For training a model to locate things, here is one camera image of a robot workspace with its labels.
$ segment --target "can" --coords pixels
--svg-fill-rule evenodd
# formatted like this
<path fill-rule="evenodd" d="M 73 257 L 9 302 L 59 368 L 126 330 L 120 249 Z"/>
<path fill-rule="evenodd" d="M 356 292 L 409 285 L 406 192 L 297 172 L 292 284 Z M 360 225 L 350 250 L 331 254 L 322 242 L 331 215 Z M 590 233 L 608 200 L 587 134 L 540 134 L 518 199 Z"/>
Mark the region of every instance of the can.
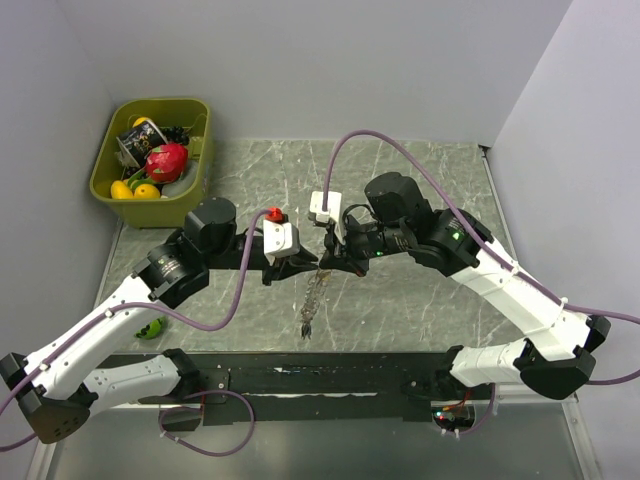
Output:
<path fill-rule="evenodd" d="M 117 141 L 122 164 L 136 168 L 144 167 L 151 150 L 169 143 L 158 126 L 149 119 L 118 135 Z"/>

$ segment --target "cable tie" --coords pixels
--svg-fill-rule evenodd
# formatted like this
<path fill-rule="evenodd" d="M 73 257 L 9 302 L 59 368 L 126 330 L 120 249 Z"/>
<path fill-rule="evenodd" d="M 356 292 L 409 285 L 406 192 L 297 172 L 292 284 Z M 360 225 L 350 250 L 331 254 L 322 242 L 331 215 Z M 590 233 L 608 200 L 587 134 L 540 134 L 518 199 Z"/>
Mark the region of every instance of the cable tie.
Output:
<path fill-rule="evenodd" d="M 569 299 L 567 297 L 560 298 L 560 311 L 558 312 L 558 318 L 556 319 L 556 321 L 560 320 L 560 317 L 562 317 L 562 314 L 564 313 L 564 306 L 567 303 L 569 303 Z"/>
<path fill-rule="evenodd" d="M 517 260 L 513 261 L 513 265 L 511 266 L 511 270 L 509 270 L 509 273 L 507 274 L 507 278 L 505 279 L 504 283 L 500 286 L 500 288 L 504 288 L 506 287 L 509 282 L 511 280 L 513 280 L 513 277 L 517 276 L 518 273 L 520 272 L 520 264 L 517 262 Z"/>

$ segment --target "green fruit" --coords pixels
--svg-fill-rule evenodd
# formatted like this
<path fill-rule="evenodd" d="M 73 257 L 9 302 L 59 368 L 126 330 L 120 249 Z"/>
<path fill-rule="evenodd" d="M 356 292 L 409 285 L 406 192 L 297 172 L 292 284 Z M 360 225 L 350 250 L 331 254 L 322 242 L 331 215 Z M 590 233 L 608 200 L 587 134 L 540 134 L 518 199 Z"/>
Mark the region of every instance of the green fruit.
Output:
<path fill-rule="evenodd" d="M 162 332 L 165 324 L 167 323 L 167 317 L 156 318 L 149 325 L 136 333 L 136 338 L 142 338 L 144 340 L 150 340 L 157 337 Z"/>

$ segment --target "toy fruit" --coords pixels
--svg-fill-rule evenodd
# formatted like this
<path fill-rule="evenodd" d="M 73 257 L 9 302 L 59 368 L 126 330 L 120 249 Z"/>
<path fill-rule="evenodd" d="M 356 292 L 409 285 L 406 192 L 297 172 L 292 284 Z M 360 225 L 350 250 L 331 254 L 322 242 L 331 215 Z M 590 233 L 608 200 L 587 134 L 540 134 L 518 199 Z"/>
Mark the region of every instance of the toy fruit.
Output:
<path fill-rule="evenodd" d="M 168 143 L 189 145 L 189 133 L 184 127 L 160 127 L 160 131 L 167 138 Z"/>
<path fill-rule="evenodd" d="M 132 191 L 136 191 L 140 185 L 151 184 L 153 185 L 155 182 L 147 177 L 147 172 L 144 168 L 141 168 L 137 172 L 135 172 L 131 177 L 123 180 L 124 183 L 129 187 Z"/>
<path fill-rule="evenodd" d="M 145 340 L 150 340 L 152 338 L 157 337 L 162 331 L 163 327 L 167 323 L 167 317 L 156 318 L 149 325 L 144 327 L 142 330 L 138 330 L 136 332 L 136 338 L 143 338 Z"/>
<path fill-rule="evenodd" d="M 111 198 L 125 200 L 133 198 L 133 192 L 122 180 L 116 180 L 111 184 Z"/>
<path fill-rule="evenodd" d="M 177 143 L 160 145 L 151 150 L 145 170 L 156 183 L 169 183 L 178 179 L 187 166 L 189 151 Z"/>
<path fill-rule="evenodd" d="M 134 127 L 137 127 L 137 126 L 138 126 L 138 125 L 140 125 L 142 122 L 148 122 L 148 121 L 150 121 L 150 120 L 151 120 L 151 119 L 150 119 L 149 117 L 138 117 L 138 119 L 137 119 L 135 122 L 133 122 L 133 126 L 134 126 Z"/>
<path fill-rule="evenodd" d="M 152 198 L 160 198 L 160 190 L 153 185 L 140 185 L 133 193 L 133 198 L 149 200 Z"/>

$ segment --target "white bracket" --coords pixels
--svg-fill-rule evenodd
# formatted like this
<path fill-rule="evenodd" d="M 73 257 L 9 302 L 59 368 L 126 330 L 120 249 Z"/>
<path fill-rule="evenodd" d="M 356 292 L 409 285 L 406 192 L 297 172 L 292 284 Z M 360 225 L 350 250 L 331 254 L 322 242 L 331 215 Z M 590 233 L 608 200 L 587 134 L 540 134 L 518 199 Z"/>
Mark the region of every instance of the white bracket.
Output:
<path fill-rule="evenodd" d="M 50 368 L 43 371 L 33 381 L 34 386 L 42 385 L 46 389 L 44 396 L 55 400 L 68 399 L 85 380 L 96 365 L 111 355 L 125 339 L 131 338 L 135 332 L 161 314 L 146 308 L 132 308 L 111 312 L 111 308 L 122 303 L 143 302 L 162 305 L 158 300 L 151 302 L 149 287 L 140 277 L 129 276 L 104 302 L 93 312 L 75 324 L 55 341 L 45 345 L 26 357 L 25 373 L 41 368 L 47 358 L 59 345 L 71 335 L 90 322 L 94 317 L 107 312 L 107 317 L 80 337 L 58 358 L 51 362 Z"/>
<path fill-rule="evenodd" d="M 270 265 L 273 265 L 276 258 L 296 255 L 300 251 L 300 232 L 291 222 L 275 223 L 264 220 L 262 230 L 264 255 Z"/>
<path fill-rule="evenodd" d="M 318 226 L 335 225 L 335 235 L 338 241 L 344 245 L 345 228 L 342 223 L 342 194 L 340 192 L 329 192 L 327 210 L 322 209 L 323 192 L 313 192 L 311 194 L 311 205 L 309 213 L 314 224 Z"/>
<path fill-rule="evenodd" d="M 487 243 L 500 257 L 520 272 L 526 272 L 494 240 Z M 589 336 L 587 316 L 564 310 L 514 272 L 509 272 L 484 250 L 480 265 L 468 267 L 451 276 L 497 308 L 535 345 L 548 361 L 574 358 L 576 345 L 583 347 Z"/>
<path fill-rule="evenodd" d="M 526 340 L 494 347 L 464 347 L 453 360 L 451 375 L 467 387 L 482 383 L 522 383 L 513 362 L 522 355 Z"/>

